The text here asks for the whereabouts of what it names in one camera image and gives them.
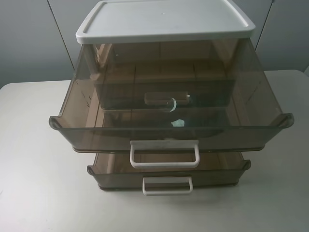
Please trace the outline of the white drawer cabinet frame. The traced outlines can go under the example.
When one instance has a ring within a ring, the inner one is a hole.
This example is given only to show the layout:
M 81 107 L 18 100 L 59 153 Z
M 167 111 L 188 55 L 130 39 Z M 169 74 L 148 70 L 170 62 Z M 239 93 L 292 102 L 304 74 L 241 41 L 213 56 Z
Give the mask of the white drawer cabinet frame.
M 75 36 L 95 45 L 250 38 L 254 30 L 232 0 L 103 0 Z

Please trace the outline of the brown transparent drawer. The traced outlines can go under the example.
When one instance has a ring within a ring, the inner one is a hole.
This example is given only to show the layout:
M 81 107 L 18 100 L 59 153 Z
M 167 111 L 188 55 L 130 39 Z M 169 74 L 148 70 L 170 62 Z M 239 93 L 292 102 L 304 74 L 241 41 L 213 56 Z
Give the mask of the brown transparent drawer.
M 171 191 L 190 194 L 195 188 L 237 185 L 251 161 L 240 152 L 203 153 L 197 167 L 135 169 L 128 154 L 101 154 L 87 172 L 104 191 Z
M 108 64 L 209 59 L 221 61 L 235 86 L 227 106 L 104 110 L 96 87 Z M 57 116 L 49 118 L 80 153 L 256 151 L 294 116 L 282 111 L 249 39 L 83 45 L 78 67 Z
M 108 64 L 96 87 L 104 110 L 227 106 L 235 86 L 218 60 Z

